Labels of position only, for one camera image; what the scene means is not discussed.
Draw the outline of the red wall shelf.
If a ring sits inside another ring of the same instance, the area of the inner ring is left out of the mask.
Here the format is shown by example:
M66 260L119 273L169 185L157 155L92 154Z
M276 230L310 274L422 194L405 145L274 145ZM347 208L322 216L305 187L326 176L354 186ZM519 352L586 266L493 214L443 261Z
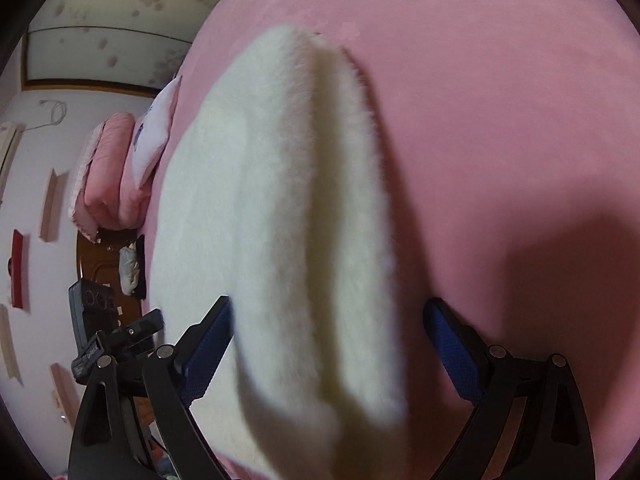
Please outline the red wall shelf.
M8 260L8 273L10 279L10 301L14 309L27 311L25 287L25 237L19 230L13 230L11 238L11 252Z

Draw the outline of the brown wooden headboard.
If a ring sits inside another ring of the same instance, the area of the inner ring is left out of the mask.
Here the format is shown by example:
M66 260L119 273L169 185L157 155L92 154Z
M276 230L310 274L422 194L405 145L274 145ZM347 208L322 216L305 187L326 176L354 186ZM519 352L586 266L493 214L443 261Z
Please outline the brown wooden headboard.
M141 301L122 292L118 272L119 251L137 238L134 230L101 230L95 243L90 242L81 232L77 232L76 236L77 275L113 289L122 325L142 317Z

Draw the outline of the floral sliding wardrobe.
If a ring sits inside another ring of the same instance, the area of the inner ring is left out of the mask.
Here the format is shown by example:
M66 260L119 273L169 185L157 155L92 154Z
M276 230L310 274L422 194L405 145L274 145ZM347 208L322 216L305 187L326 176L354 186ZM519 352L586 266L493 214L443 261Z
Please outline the floral sliding wardrobe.
M23 84L160 91L219 1L44 0L23 42Z

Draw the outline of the white fluffy cardigan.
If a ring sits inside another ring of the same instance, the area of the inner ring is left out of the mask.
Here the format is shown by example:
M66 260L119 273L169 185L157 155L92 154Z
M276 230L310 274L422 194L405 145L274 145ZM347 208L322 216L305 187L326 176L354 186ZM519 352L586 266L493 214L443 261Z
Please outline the white fluffy cardigan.
M192 412L269 479L401 479L407 401L390 205L345 53L273 27L212 85L160 189L151 301L177 340L221 296L234 336Z

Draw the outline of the folded pink quilt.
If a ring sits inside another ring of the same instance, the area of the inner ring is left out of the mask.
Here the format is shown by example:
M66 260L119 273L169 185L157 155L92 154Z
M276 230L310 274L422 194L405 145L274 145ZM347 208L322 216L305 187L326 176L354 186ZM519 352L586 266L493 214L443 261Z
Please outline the folded pink quilt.
M143 226L151 199L149 183L137 188L132 174L134 115L119 112L89 134L73 178L68 216L95 243L102 230Z

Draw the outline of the pink plush bed blanket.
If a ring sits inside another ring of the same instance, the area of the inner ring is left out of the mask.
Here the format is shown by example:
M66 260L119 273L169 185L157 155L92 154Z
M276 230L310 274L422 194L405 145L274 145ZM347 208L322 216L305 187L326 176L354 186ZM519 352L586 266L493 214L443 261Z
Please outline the pink plush bed blanket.
M639 437L639 36L615 0L221 0L183 62L171 140L278 26L340 48L373 115L390 205L407 472L457 437L460 400L422 330L444 298L516 356L566 356L597 475Z

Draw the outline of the pink wall shelf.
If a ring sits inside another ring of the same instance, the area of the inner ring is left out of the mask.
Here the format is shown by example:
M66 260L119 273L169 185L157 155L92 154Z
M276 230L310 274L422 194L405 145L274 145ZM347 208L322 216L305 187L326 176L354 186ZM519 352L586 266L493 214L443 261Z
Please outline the pink wall shelf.
M62 174L58 174L54 169L50 171L43 195L38 232L39 239L45 243L58 239L67 179L67 171Z

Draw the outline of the small white cloth bundle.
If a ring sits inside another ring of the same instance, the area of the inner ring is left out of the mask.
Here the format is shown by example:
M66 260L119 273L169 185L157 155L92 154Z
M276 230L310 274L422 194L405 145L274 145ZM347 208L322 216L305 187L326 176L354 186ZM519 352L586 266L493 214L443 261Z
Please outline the small white cloth bundle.
M131 296L138 287L140 276L140 263L134 245L119 249L118 275L122 293L125 296Z

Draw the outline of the white pillow blue print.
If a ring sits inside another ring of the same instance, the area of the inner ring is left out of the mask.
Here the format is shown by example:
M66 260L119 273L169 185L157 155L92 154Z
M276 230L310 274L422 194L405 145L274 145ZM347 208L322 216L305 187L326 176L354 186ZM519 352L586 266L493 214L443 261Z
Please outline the white pillow blue print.
M136 190L145 186L166 148L180 86L180 76L169 81L134 126L126 168Z

